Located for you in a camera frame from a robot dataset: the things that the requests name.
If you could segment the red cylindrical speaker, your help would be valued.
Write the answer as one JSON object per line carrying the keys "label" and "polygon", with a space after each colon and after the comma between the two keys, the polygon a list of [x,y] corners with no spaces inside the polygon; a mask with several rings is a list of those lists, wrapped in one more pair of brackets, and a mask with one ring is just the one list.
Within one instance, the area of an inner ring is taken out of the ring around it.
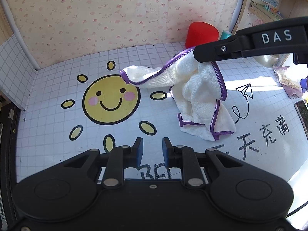
{"label": "red cylindrical speaker", "polygon": [[217,41],[219,31],[211,24],[197,21],[189,25],[185,41],[185,48],[189,49],[198,45]]}

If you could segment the teal capped small bottle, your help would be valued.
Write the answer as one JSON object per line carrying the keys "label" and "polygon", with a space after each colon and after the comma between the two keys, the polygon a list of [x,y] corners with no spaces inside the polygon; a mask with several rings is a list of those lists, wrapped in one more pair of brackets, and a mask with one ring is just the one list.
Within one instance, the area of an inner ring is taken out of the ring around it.
{"label": "teal capped small bottle", "polygon": [[229,32],[228,30],[223,30],[222,34],[220,36],[220,39],[225,40],[225,39],[229,38],[231,35],[232,35],[232,33]]}

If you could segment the plastic bag with snacks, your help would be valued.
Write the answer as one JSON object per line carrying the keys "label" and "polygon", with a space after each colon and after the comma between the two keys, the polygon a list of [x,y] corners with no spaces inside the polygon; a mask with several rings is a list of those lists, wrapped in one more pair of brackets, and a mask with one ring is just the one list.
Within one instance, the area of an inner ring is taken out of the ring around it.
{"label": "plastic bag with snacks", "polygon": [[303,96],[302,88],[291,73],[289,66],[275,66],[274,72],[289,98],[301,98]]}

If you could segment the white towel with purple trim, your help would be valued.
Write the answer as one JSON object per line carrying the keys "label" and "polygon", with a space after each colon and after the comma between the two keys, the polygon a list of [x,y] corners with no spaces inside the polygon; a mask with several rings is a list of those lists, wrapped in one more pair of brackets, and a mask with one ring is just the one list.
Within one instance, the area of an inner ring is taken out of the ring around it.
{"label": "white towel with purple trim", "polygon": [[120,71],[127,84],[153,89],[170,87],[179,113],[180,130],[207,141],[235,133],[235,123],[222,104],[227,89],[216,62],[200,63],[186,49],[162,68],[129,66]]}

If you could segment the clear tape roll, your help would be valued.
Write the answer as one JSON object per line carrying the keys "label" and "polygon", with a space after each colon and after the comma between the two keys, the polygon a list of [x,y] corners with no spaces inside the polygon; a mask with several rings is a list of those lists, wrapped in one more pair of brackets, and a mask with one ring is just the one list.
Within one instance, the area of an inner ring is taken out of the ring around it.
{"label": "clear tape roll", "polygon": [[255,56],[254,60],[256,60],[259,64],[266,68],[273,68],[276,66],[280,58],[279,54],[275,55],[261,55],[261,56]]}

